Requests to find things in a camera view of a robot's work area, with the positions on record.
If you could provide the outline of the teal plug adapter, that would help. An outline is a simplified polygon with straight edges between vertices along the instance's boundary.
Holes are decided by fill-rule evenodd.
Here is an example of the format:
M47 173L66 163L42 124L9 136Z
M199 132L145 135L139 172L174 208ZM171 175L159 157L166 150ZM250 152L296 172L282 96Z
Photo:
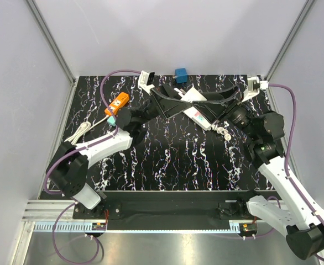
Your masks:
M116 125L116 120L113 116L110 116L108 119L107 119L107 123L111 126L115 126Z

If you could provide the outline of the white cube adapter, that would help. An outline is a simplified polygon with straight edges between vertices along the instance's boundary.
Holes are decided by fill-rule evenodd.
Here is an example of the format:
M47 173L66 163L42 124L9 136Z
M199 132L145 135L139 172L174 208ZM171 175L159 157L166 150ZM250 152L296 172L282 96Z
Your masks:
M207 99L194 87L190 88L187 92L181 89L174 88L174 91L181 97L180 99L185 102L206 101Z

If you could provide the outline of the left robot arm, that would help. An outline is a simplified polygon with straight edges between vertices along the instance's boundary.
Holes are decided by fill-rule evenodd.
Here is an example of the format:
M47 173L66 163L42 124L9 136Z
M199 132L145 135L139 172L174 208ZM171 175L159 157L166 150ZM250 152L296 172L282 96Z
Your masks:
M123 107L116 116L116 129L95 140L73 145L63 142L46 170L50 179L67 198L85 207L94 219L104 213L101 196L87 184L87 172L100 160L127 150L145 137L147 122L162 117L171 118L192 106L180 92L168 85L151 88L149 98L137 107Z

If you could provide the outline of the white multicolour power strip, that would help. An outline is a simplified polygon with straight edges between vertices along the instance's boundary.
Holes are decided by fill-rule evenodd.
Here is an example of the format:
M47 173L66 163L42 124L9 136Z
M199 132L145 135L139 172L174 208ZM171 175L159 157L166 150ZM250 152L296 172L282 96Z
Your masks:
M183 111L183 113L203 130L209 131L211 129L212 124L210 124L207 121L207 119L195 107L186 109Z

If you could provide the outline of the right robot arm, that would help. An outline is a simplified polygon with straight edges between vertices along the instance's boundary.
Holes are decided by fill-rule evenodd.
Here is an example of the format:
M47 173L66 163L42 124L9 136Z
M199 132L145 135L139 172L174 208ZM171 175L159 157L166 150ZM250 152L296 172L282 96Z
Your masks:
M306 260L324 250L324 209L316 203L299 182L288 165L290 149L283 149L284 118L271 111L250 117L243 103L269 87L280 84L262 81L259 88L248 86L237 96L236 88L221 92L195 91L191 104L200 116L213 125L216 120L228 119L251 139L248 145L250 160L274 186L287 206L282 210L268 203L261 195L245 199L236 205L239 217L258 217L282 234L292 252Z

